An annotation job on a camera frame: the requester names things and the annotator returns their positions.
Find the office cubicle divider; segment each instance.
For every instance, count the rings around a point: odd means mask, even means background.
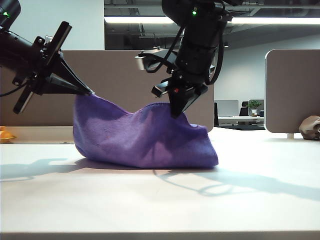
[[[320,49],[275,49],[266,55],[264,121],[272,133],[298,133],[320,116]]]
[[[135,56],[137,50],[66,50],[64,58],[78,77],[95,93],[114,102],[129,112],[135,112],[153,102],[168,102],[168,96],[155,98],[151,94],[154,85],[168,78],[166,68],[154,74],[139,70]],[[2,69],[1,92],[7,92],[12,84],[13,72]],[[5,126],[72,126],[74,95],[34,94],[25,111],[13,113],[22,90],[1,98],[0,121]],[[211,86],[186,111],[192,124],[206,126],[210,131],[214,126],[214,90]]]

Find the purple towel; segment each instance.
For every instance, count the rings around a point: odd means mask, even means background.
[[[96,95],[78,95],[73,136],[78,151],[99,162],[147,169],[218,164],[206,127],[190,125],[184,114],[173,119],[169,103],[131,113]]]

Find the white wall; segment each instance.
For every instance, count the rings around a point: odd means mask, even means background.
[[[104,50],[104,0],[20,0],[21,13],[10,30],[34,42],[53,36],[62,21],[71,32],[63,50]]]
[[[214,84],[215,100],[264,99],[265,56],[273,49],[320,49],[320,35],[294,38],[251,47],[228,50]]]

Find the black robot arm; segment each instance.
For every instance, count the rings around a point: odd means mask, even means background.
[[[236,6],[243,0],[224,2]],[[207,85],[217,80],[223,61],[223,32],[233,17],[221,0],[162,0],[162,10],[180,26],[180,31],[169,50],[143,51],[138,59],[148,73],[156,72],[162,65],[167,67],[171,77],[154,86],[152,93],[157,97],[168,94],[171,115],[176,118],[208,90]],[[180,49],[174,52],[183,30]],[[217,66],[213,67],[217,49]]]
[[[61,52],[72,28],[69,23],[63,21],[50,41],[38,36],[31,43],[9,30],[20,11],[18,0],[0,0],[0,67],[15,72],[12,83],[17,86],[1,97],[24,87],[13,111],[22,112],[33,93],[92,94],[93,91],[68,66]]]

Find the fluorescent light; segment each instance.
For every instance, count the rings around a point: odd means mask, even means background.
[[[105,16],[109,24],[173,24],[167,16]]]
[[[229,24],[305,24],[320,25],[320,18],[302,17],[234,17]]]
[[[105,16],[110,24],[173,24],[166,16]],[[299,24],[320,25],[320,18],[311,17],[234,17],[229,24]]]

